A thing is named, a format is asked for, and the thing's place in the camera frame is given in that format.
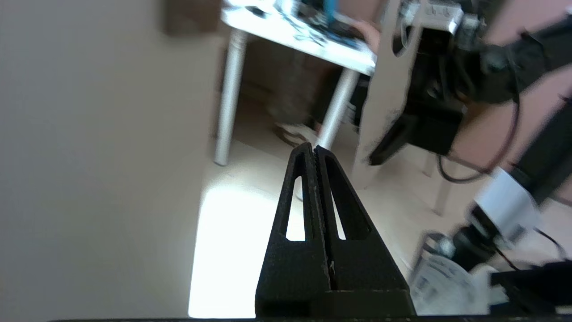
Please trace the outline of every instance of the wire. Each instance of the wire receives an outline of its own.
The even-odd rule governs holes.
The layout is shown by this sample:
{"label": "wire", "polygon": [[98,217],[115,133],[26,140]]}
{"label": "wire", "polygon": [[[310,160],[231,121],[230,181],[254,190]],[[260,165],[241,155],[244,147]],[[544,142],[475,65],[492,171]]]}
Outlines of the wire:
{"label": "wire", "polygon": [[549,241],[551,241],[556,246],[556,249],[558,250],[558,255],[560,256],[561,259],[563,259],[563,260],[568,259],[568,254],[566,253],[566,249],[564,249],[564,247],[562,247],[562,245],[560,245],[554,238],[552,238],[550,235],[548,235],[544,231],[541,231],[538,228],[535,228],[534,231],[536,231],[540,235],[546,237]]}
{"label": "wire", "polygon": [[514,269],[514,270],[520,270],[518,269],[518,267],[516,267],[516,265],[513,264],[513,262],[511,260],[509,260],[508,257],[506,257],[506,255],[495,245],[495,250],[497,253],[499,253],[499,255],[505,259],[505,261],[507,262],[507,264],[510,266],[510,268]]}
{"label": "wire", "polygon": [[469,182],[473,182],[473,181],[476,181],[476,180],[482,178],[485,174],[493,172],[495,170],[495,168],[505,158],[506,154],[508,153],[508,151],[510,150],[510,148],[513,144],[514,138],[517,134],[518,124],[519,124],[520,118],[521,118],[521,95],[520,95],[520,89],[519,89],[519,85],[518,85],[518,76],[517,76],[516,64],[515,64],[510,52],[507,52],[507,59],[509,61],[511,74],[514,78],[514,91],[515,92],[514,92],[514,98],[513,98],[513,102],[514,102],[514,104],[513,104],[513,110],[514,110],[513,111],[513,118],[512,118],[512,122],[511,122],[511,127],[509,129],[509,133],[506,136],[505,142],[501,146],[500,150],[493,157],[493,159],[488,163],[488,165],[484,171],[479,172],[479,173],[472,175],[472,176],[468,176],[466,178],[453,178],[449,174],[447,174],[445,172],[445,170],[443,169],[443,157],[441,155],[437,155],[437,169],[439,170],[439,173],[441,174],[441,176],[449,182],[452,182],[452,183],[469,183]]}

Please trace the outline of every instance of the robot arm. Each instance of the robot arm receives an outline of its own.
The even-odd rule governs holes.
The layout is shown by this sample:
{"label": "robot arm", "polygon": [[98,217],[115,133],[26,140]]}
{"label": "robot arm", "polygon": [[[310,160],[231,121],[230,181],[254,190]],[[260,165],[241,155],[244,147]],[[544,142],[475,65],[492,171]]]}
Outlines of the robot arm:
{"label": "robot arm", "polygon": [[[382,164],[405,143],[447,155],[463,118],[463,101],[513,99],[518,105],[520,92],[572,62],[570,13],[506,46],[494,46],[480,42],[481,21],[458,3],[436,2],[427,12],[408,4],[403,12],[405,26],[420,15],[424,29],[404,112],[370,155],[371,165]],[[570,107],[566,99],[515,167],[510,172],[498,169],[477,197],[470,224],[452,238],[452,259],[466,270],[492,257],[497,244],[512,245],[535,228],[538,206],[572,172]]]}
{"label": "robot arm", "polygon": [[[461,80],[455,83],[456,93],[487,103],[514,99],[544,74],[572,62],[572,15],[533,34],[523,33],[504,47],[486,46],[473,52],[459,49],[456,54],[464,60],[454,72],[468,75],[456,78]],[[499,169],[475,200],[470,224],[453,237],[452,260],[466,270],[492,257],[497,244],[512,245],[535,228],[538,211],[534,209],[572,173],[571,103],[564,99],[514,168],[510,172]],[[507,205],[509,195],[520,190],[520,200]]]}
{"label": "robot arm", "polygon": [[468,74],[468,78],[457,78],[457,91],[473,101],[511,100],[515,76],[518,90],[524,91],[546,73],[572,62],[572,15],[537,32],[523,32],[519,40],[506,46],[487,45],[468,53],[459,48],[453,55],[465,57],[454,72]]}

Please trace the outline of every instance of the tile floor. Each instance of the tile floor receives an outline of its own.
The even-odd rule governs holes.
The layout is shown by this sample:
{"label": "tile floor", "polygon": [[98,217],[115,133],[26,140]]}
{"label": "tile floor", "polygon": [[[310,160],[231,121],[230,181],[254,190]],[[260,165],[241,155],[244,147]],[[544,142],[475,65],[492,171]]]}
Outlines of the tile floor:
{"label": "tile floor", "polygon": [[[291,147],[271,131],[272,119],[260,104],[241,100],[229,165],[209,162],[199,217],[189,314],[200,318],[254,317],[254,295],[276,211]],[[332,151],[349,173],[357,135],[344,126]],[[408,276],[424,231],[448,232],[464,222],[464,212],[486,179],[458,186],[441,215],[433,210],[442,184],[436,171],[422,169],[427,153],[409,147],[391,159],[373,184],[358,191],[379,234],[401,272]],[[470,171],[456,167],[456,174]],[[302,205],[292,201],[288,238],[303,240]],[[572,250],[572,210],[551,202],[543,213],[543,229]],[[557,255],[553,245],[537,235],[527,237],[514,259],[547,261]]]}

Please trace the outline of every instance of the person's arm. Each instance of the person's arm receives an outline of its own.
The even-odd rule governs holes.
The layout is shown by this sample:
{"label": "person's arm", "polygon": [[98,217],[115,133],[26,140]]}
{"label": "person's arm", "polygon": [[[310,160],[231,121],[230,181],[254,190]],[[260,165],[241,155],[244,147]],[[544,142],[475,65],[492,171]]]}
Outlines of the person's arm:
{"label": "person's arm", "polygon": [[369,22],[357,21],[353,27],[362,33],[366,39],[366,43],[371,51],[375,54],[378,53],[380,31]]}

